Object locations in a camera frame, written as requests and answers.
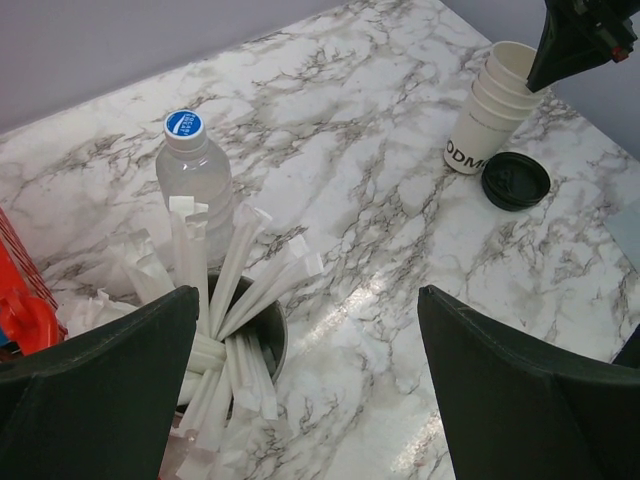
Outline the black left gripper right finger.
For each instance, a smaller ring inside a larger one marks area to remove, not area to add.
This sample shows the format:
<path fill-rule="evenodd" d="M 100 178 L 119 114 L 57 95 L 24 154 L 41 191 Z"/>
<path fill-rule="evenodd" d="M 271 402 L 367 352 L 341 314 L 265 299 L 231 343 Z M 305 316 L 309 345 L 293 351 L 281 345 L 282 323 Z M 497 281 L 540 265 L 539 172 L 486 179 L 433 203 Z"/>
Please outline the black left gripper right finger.
<path fill-rule="evenodd" d="M 637 333 L 606 363 L 433 285 L 420 289 L 417 313 L 456 478 L 638 478 Z"/>

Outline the stack of white paper cups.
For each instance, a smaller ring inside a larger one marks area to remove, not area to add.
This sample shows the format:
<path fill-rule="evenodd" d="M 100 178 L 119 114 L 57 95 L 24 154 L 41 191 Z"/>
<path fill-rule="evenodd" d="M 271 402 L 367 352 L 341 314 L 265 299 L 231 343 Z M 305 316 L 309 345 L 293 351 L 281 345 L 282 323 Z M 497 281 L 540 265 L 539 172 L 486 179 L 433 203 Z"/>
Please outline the stack of white paper cups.
<path fill-rule="evenodd" d="M 492 46 L 444 148 L 453 170 L 479 173 L 541 103 L 546 92 L 527 87 L 535 56 L 534 48 L 518 42 Z"/>

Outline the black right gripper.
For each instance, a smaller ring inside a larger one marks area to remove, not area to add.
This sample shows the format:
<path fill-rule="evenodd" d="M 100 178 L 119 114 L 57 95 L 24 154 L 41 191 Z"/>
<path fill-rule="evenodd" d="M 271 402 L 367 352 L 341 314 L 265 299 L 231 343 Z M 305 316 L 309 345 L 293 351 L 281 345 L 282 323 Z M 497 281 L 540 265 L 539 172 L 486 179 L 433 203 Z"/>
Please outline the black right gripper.
<path fill-rule="evenodd" d="M 631 17 L 639 0 L 545 1 L 543 31 L 527 88 L 536 93 L 555 82 L 626 60 L 638 39 Z"/>

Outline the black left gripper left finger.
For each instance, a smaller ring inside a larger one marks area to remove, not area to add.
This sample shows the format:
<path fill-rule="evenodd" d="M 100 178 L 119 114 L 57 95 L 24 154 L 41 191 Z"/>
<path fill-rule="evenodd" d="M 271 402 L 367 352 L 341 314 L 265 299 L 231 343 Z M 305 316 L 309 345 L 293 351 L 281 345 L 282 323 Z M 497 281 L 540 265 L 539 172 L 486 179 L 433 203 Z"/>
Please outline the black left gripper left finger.
<path fill-rule="evenodd" d="M 182 286 L 3 363 L 2 478 L 158 478 L 198 313 Z"/>

